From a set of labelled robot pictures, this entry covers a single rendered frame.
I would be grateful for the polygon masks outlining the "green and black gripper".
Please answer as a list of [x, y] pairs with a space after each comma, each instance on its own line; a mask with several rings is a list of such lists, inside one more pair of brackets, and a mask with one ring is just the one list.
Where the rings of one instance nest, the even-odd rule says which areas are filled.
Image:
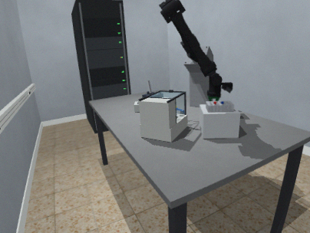
[[211, 99], [216, 99], [216, 101], [218, 101], [221, 97], [221, 93], [215, 93], [215, 85], [212, 83], [209, 83], [209, 91], [207, 91], [207, 95], [209, 101], [211, 101]]

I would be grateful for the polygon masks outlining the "white analytical balance with glass draft shield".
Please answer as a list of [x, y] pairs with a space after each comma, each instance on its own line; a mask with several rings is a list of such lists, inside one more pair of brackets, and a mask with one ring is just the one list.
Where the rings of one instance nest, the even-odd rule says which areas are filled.
[[186, 92], [160, 90], [139, 99], [140, 137], [172, 142], [186, 127]]

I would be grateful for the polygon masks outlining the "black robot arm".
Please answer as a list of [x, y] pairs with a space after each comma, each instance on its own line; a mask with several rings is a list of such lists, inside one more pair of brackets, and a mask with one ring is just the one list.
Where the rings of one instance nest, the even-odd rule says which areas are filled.
[[[165, 1], [166, 2], [159, 4], [160, 8], [162, 9], [160, 13], [166, 20], [167, 24], [173, 22], [175, 27], [177, 27], [176, 29], [182, 37], [182, 41], [180, 43], [187, 52], [187, 56], [197, 62], [201, 67], [200, 70], [203, 72], [204, 76], [209, 76], [209, 82], [216, 85], [215, 93], [221, 93], [221, 85], [222, 89], [230, 93], [233, 90], [233, 83], [222, 83], [222, 78], [219, 74], [216, 73], [217, 68], [215, 62], [211, 61], [205, 55], [200, 47], [200, 43], [196, 39], [196, 36], [187, 26], [182, 14], [186, 10], [180, 0]], [[213, 69], [215, 70], [213, 71]]]

